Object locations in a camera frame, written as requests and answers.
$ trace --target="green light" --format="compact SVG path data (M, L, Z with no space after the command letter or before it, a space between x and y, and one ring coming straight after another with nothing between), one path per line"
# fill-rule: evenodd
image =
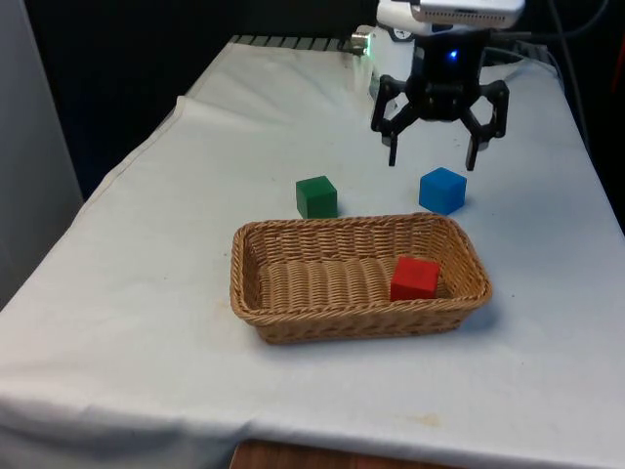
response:
M367 45L364 48L364 55L371 57L371 34L367 35Z

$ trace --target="wooden block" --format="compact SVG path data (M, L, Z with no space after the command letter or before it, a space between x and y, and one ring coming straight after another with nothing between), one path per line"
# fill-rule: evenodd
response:
M299 181L295 185L297 209L302 218L336 218L337 193L325 176Z
M424 462L400 461L280 443L245 442L229 469L453 469Z
M449 215L465 204L467 178L439 168L421 178L419 204L432 212Z
M391 301L436 298L439 273L436 262L400 257L391 280Z

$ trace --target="table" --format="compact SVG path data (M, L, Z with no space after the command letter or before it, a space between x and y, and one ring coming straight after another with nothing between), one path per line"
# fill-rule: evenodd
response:
M494 284L458 331L271 347L229 308L229 250L297 218L325 174L344 216L418 209L463 171L461 124L368 130L366 67L229 45L103 181L0 314L0 466L220 467L246 439L466 467L622 467L625 243L558 79L511 88L509 134L453 218Z

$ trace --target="wooden floor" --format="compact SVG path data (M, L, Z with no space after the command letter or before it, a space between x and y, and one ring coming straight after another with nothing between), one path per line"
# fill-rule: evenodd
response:
M266 442L239 445L230 469L452 469L422 462Z

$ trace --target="blue cube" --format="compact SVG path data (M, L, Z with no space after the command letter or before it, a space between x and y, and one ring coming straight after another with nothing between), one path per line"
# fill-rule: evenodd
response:
M467 178L439 168L421 178L419 205L441 215L449 215L465 204Z

